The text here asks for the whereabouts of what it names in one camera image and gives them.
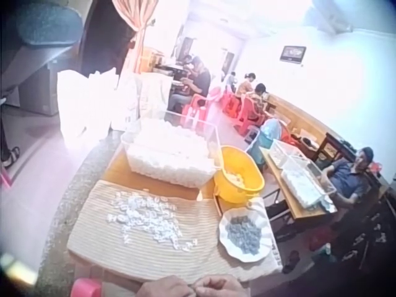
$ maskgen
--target sandal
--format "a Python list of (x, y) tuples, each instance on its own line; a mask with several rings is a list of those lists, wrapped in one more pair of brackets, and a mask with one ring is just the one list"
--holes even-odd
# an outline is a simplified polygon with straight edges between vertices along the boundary
[(291, 251), (289, 255), (288, 263), (283, 266), (282, 273), (289, 274), (290, 272), (292, 272), (296, 268), (299, 260), (300, 258), (298, 251)]
[(2, 162), (2, 165), (4, 166), (5, 169), (10, 168), (18, 159), (20, 155), (20, 149), (19, 147), (14, 147), (10, 150), (10, 157), (8, 160)]

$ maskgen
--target white bowl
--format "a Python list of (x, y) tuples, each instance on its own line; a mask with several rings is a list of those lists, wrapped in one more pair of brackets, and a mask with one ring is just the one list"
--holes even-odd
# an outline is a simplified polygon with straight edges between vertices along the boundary
[[(256, 255), (244, 254), (242, 250), (235, 246), (231, 240), (228, 239), (228, 231), (226, 226), (230, 223), (231, 219), (234, 217), (247, 216), (258, 228), (261, 228), (261, 239), (259, 252)], [(223, 218), (219, 223), (219, 235), (220, 242), (224, 245), (227, 253), (234, 258), (244, 262), (257, 262), (265, 258), (272, 249), (272, 229), (269, 225), (269, 221), (263, 217), (259, 212), (255, 210), (250, 210), (245, 207), (240, 207), (238, 209), (229, 209), (223, 214)]]

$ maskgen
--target transparent plastic bin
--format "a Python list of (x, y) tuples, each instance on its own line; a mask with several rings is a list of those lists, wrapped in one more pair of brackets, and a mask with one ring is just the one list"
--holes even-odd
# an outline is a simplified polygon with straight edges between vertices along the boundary
[(279, 169), (283, 169), (289, 157), (297, 160), (308, 160), (298, 148), (277, 139), (273, 140), (269, 155)]
[(322, 171), (309, 159), (288, 158), (281, 177), (291, 193), (305, 209), (328, 199), (336, 188), (330, 181), (322, 181)]
[[(150, 138), (150, 145), (136, 143), (136, 137), (142, 129), (148, 129), (144, 127), (146, 119), (164, 120), (178, 127), (172, 133), (185, 134), (186, 130), (194, 131), (206, 141), (208, 155), (196, 154), (194, 143), (189, 144), (191, 149), (187, 152), (177, 150), (177, 147), (170, 151), (173, 148), (171, 141), (168, 142), (163, 136), (156, 136), (155, 131), (151, 131), (154, 138)], [(187, 121), (187, 117), (170, 111), (148, 111), (129, 125), (121, 136), (121, 142), (132, 171), (168, 183), (201, 188), (217, 170), (223, 168), (223, 155), (216, 126), (191, 118)]]

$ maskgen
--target clear plastic container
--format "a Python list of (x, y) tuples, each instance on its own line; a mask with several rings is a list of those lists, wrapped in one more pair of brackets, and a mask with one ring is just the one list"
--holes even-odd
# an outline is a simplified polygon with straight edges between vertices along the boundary
[(283, 169), (288, 157), (298, 160), (307, 160), (307, 157), (295, 146), (274, 139), (269, 155), (279, 169)]
[[(161, 125), (164, 121), (169, 127), (177, 129), (162, 130), (163, 126), (156, 126), (160, 130), (150, 131), (152, 136), (142, 141), (142, 135), (139, 136), (142, 130), (145, 129), (144, 135), (147, 136), (147, 129), (152, 129), (147, 119), (160, 120)], [(172, 140), (180, 140), (185, 135), (191, 136), (191, 141), (187, 139), (183, 144), (173, 143)], [(170, 111), (151, 110), (145, 113), (130, 124), (121, 136), (121, 142), (132, 171), (172, 184), (200, 188), (217, 170), (223, 168), (216, 126)]]
[(288, 158), (281, 177), (305, 209), (329, 198), (336, 191), (330, 181), (322, 180), (322, 171), (309, 159)]

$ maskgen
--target curtain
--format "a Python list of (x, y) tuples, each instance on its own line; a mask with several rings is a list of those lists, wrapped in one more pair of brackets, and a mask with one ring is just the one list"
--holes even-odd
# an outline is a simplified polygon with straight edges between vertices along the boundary
[(145, 29), (150, 18), (153, 16), (158, 1), (159, 0), (113, 0), (113, 4), (120, 16), (134, 31), (136, 31), (134, 37), (135, 47), (128, 51), (121, 75), (125, 71), (139, 71)]

